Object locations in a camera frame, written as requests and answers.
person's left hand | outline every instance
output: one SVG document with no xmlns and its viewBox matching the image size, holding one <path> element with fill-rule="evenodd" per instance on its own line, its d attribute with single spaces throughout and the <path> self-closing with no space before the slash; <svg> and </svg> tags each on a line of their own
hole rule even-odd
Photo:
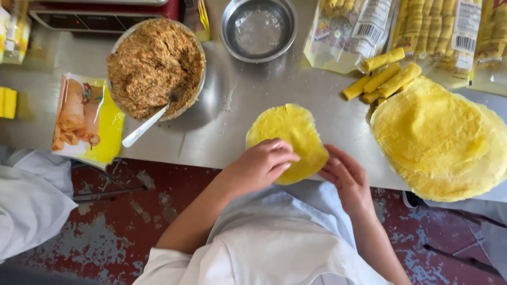
<svg viewBox="0 0 507 285">
<path fill-rule="evenodd" d="M 267 139 L 246 150 L 227 166 L 210 186 L 232 194 L 232 198 L 255 192 L 271 185 L 300 157 L 286 141 Z"/>
</svg>

stainless steel table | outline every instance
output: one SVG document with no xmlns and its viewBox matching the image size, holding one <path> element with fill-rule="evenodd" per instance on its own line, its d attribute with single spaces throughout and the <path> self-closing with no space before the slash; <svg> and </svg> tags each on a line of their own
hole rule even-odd
<svg viewBox="0 0 507 285">
<path fill-rule="evenodd" d="M 299 16 L 293 46 L 269 63 L 248 64 L 230 56 L 220 42 L 220 18 L 228 0 L 208 1 L 213 40 L 203 44 L 208 70 L 200 101 L 179 118 L 155 125 L 132 147 L 123 149 L 121 156 L 224 168 L 244 151 L 246 132 L 261 112 L 297 103 L 313 113 L 323 142 L 342 148 L 365 167 L 371 186 L 406 190 L 370 134 L 370 106 L 340 95 L 355 79 L 302 67 L 316 0 L 293 2 Z M 118 36 L 56 33 L 35 27 L 33 37 L 43 43 L 44 60 L 29 59 L 23 66 L 0 65 L 0 86 L 20 92 L 17 119 L 0 119 L 0 145 L 50 149 L 62 73 L 105 77 L 105 57 Z M 458 92 L 507 121 L 507 98 L 473 90 Z M 127 118 L 123 135 L 139 125 Z M 507 201 L 507 183 L 477 198 Z"/>
</svg>

painted floor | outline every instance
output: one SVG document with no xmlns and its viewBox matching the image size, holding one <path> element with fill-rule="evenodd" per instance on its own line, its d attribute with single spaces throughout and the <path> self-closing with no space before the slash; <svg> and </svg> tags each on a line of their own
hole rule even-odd
<svg viewBox="0 0 507 285">
<path fill-rule="evenodd" d="M 220 170 L 122 159 L 105 172 L 73 169 L 75 194 L 111 192 L 146 185 L 113 201 L 83 204 L 61 234 L 14 257 L 17 263 L 106 284 L 131 284 L 162 232 Z M 414 284 L 507 284 L 460 262 L 437 256 L 429 244 L 459 257 L 490 264 L 479 227 L 449 213 L 408 209 L 400 191 L 372 188 L 377 215 Z"/>
</svg>

ground meat filling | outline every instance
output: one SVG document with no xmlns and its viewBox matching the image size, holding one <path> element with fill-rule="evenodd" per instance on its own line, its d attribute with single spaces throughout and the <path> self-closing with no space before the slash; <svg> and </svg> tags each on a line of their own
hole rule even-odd
<svg viewBox="0 0 507 285">
<path fill-rule="evenodd" d="M 204 72 L 204 54 L 194 35 L 170 19 L 140 25 L 106 61 L 111 97 L 137 120 L 170 102 L 164 116 L 193 104 Z"/>
</svg>

metal bowl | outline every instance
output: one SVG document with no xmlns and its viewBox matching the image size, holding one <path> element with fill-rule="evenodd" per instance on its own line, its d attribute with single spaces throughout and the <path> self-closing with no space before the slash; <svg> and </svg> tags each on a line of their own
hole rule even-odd
<svg viewBox="0 0 507 285">
<path fill-rule="evenodd" d="M 222 16 L 220 39 L 239 60 L 268 62 L 289 49 L 297 27 L 290 0 L 232 0 Z"/>
<path fill-rule="evenodd" d="M 126 30 L 121 36 L 120 38 L 116 41 L 115 45 L 113 46 L 113 49 L 111 50 L 111 53 L 115 53 L 116 52 L 116 49 L 119 47 L 120 43 L 125 39 L 127 38 L 129 35 L 131 35 L 132 33 L 134 33 L 134 31 L 137 29 L 137 27 L 139 27 L 139 25 L 142 25 L 143 23 L 147 22 L 147 21 L 150 21 L 150 20 L 145 20 L 145 21 L 142 21 L 142 22 L 139 22 L 135 25 L 133 25 L 132 27 L 130 27 L 128 30 Z M 182 23 L 178 22 L 178 21 L 174 21 L 172 20 L 173 23 L 177 24 L 178 26 L 180 26 L 181 28 L 189 31 L 190 33 L 194 34 L 194 32 L 192 32 L 187 26 L 183 25 Z M 203 69 L 202 69 L 202 72 L 201 72 L 201 79 L 199 80 L 199 85 L 197 86 L 197 89 L 195 91 L 195 93 L 192 95 L 192 97 L 188 100 L 188 104 L 185 104 L 185 106 L 183 106 L 181 109 L 177 110 L 176 112 L 168 115 L 168 116 L 164 116 L 162 118 L 160 118 L 158 120 L 158 122 L 162 122 L 162 121 L 167 121 L 167 120 L 171 120 L 171 119 L 174 119 L 178 116 L 180 116 L 181 114 L 183 114 L 183 112 L 185 112 L 188 108 L 190 108 L 190 106 L 192 106 L 195 101 L 197 101 L 197 98 L 199 97 L 199 94 L 201 93 L 201 90 L 202 90 L 202 87 L 204 86 L 204 80 L 205 80 L 205 77 L 206 77 L 206 54 L 204 53 L 204 50 L 202 48 L 202 45 L 201 45 L 201 42 L 199 41 L 199 39 L 197 38 L 197 36 L 194 34 L 194 39 L 195 41 L 197 42 L 197 46 L 199 47 L 199 51 L 204 55 L 204 66 L 203 66 Z M 107 87 L 109 88 L 109 91 L 112 93 L 114 92 L 113 91 L 113 86 L 111 84 L 111 81 L 109 81 L 109 78 L 107 78 L 106 80 L 107 82 Z M 116 106 L 120 108 L 119 104 L 114 101 Z"/>
</svg>

